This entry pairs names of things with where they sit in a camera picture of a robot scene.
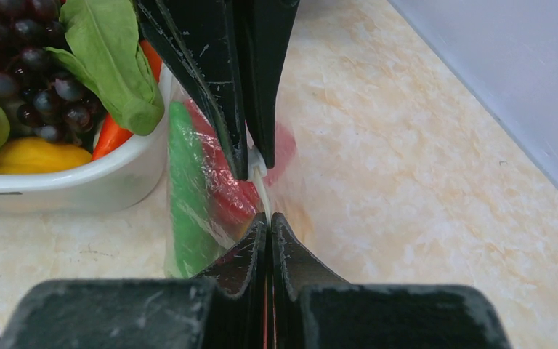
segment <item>transparent plastic bag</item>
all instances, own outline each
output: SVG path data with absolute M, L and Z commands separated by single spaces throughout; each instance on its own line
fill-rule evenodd
M 167 238 L 165 271 L 168 277 L 186 278 L 240 240 L 263 208 L 253 183 L 234 179 L 212 126 L 176 80 L 172 100 L 168 146 L 172 231 Z M 312 249 L 314 228 L 302 205 L 304 181 L 296 140 L 280 108 L 276 119 L 275 167 L 264 184 L 273 211 L 282 212 L 297 238 Z

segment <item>bowl rim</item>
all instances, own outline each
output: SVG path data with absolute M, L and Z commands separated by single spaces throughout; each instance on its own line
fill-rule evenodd
M 129 164 L 167 132 L 167 114 L 172 96 L 173 78 L 172 72 L 162 64 L 158 85 L 165 112 L 157 127 L 149 135 L 133 135 L 108 155 L 75 169 L 45 174 L 0 174 L 0 193 L 24 193 L 72 187 L 103 177 Z

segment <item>orange carrot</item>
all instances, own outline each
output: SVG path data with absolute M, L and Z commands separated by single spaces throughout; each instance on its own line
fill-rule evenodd
M 146 40 L 140 42 L 142 51 L 148 59 L 150 69 L 153 72 L 155 80 L 159 82 L 159 73 L 161 72 L 161 58 Z M 128 129 L 121 128 L 117 125 L 116 121 L 110 114 L 106 115 L 102 130 L 100 131 L 100 138 L 97 140 L 97 145 L 93 150 L 93 157 L 91 161 L 95 161 L 103 156 L 108 155 L 116 148 L 125 143 L 131 136 L 134 135 Z

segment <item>yellow bell pepper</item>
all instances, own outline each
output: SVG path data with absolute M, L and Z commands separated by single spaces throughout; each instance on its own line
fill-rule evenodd
M 91 153 L 40 137 L 10 140 L 0 149 L 0 175 L 30 175 L 73 169 L 91 161 Z

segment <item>beige marble surface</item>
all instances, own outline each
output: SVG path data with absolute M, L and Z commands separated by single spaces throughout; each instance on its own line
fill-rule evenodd
M 516 348 L 558 348 L 558 191 L 385 0 L 302 0 L 280 102 L 323 261 L 473 285 Z M 162 276 L 168 231 L 164 180 L 115 214 L 0 216 L 1 326 L 48 278 Z

